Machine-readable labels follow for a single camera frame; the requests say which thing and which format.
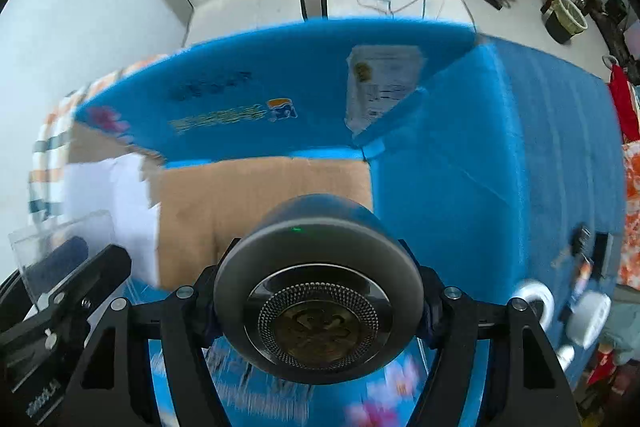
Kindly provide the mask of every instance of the gray cylindrical object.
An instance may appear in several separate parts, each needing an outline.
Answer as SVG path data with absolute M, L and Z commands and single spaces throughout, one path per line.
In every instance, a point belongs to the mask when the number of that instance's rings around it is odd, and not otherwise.
M 247 322 L 257 315 L 248 302 L 265 280 L 260 292 L 268 292 L 270 278 L 282 271 L 287 272 L 290 288 L 309 283 L 348 286 L 344 281 L 350 280 L 350 274 L 371 281 L 375 291 L 356 291 L 372 299 L 380 313 L 390 309 L 391 314 L 390 320 L 380 315 L 381 324 L 388 323 L 388 334 L 384 332 L 378 350 L 346 367 L 332 365 L 330 371 L 294 367 L 277 357 L 265 357 L 248 334 L 255 325 Z M 315 280 L 316 275 L 322 280 Z M 322 384 L 368 375 L 393 360 L 415 334 L 424 291 L 414 261 L 371 212 L 345 198 L 311 194 L 276 207 L 229 252 L 218 270 L 214 302 L 223 332 L 249 362 L 286 380 Z

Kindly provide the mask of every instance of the white paper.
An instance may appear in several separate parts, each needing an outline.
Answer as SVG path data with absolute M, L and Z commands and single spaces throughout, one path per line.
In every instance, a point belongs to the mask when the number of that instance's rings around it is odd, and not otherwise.
M 347 63 L 345 122 L 355 135 L 415 90 L 424 58 L 418 46 L 355 46 Z
M 115 240 L 131 257 L 131 275 L 158 286 L 158 226 L 160 205 L 149 207 L 149 187 L 136 153 L 96 163 L 65 166 L 65 216 L 79 219 L 106 210 L 113 219 Z

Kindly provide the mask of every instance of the pink flower print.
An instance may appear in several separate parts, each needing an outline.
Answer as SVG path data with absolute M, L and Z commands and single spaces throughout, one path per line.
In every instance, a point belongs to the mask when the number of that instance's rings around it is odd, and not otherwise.
M 129 123 L 121 121 L 111 107 L 90 107 L 88 113 L 91 123 L 107 133 L 120 135 L 129 128 Z
M 350 427 L 398 427 L 398 415 L 391 409 L 364 401 L 346 408 L 347 422 Z
M 414 396 L 418 380 L 418 370 L 411 357 L 406 357 L 403 365 L 394 360 L 385 366 L 384 381 L 367 384 L 367 394 L 382 407 L 391 409 Z

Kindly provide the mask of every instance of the white round object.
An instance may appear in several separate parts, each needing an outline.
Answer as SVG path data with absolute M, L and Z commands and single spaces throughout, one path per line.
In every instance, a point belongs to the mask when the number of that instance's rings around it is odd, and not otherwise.
M 540 315 L 540 326 L 546 331 L 554 316 L 554 296 L 542 282 L 535 279 L 525 279 L 520 282 L 511 298 L 520 297 L 529 304 L 534 301 L 541 301 L 543 304 L 542 315 Z
M 558 362 L 560 362 L 560 367 L 562 367 L 563 371 L 566 371 L 569 364 L 573 361 L 575 356 L 574 346 L 570 344 L 565 344 L 564 346 L 560 346 L 556 351 L 556 357 L 558 357 Z
M 566 325 L 566 336 L 580 347 L 589 349 L 609 317 L 611 299 L 604 293 L 586 291 L 575 306 Z

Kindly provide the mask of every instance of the brown cardboard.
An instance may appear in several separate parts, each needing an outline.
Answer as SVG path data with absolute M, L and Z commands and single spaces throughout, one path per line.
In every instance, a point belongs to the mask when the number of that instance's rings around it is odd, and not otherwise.
M 312 193 L 344 196 L 372 208 L 369 165 L 357 160 L 248 158 L 169 169 L 157 179 L 160 285 L 192 284 L 235 237 L 274 206 Z

